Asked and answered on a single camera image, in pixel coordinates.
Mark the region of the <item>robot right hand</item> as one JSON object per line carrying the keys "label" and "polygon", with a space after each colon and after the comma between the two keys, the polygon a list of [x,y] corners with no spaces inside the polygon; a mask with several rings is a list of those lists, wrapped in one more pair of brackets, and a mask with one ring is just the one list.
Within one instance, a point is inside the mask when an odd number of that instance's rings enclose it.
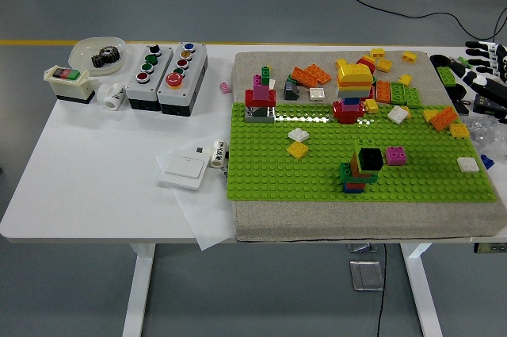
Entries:
{"label": "robot right hand", "polygon": [[481,41],[467,41],[465,46],[466,53],[477,59],[468,60],[475,70],[466,68],[462,80],[486,98],[506,101],[506,47]]}

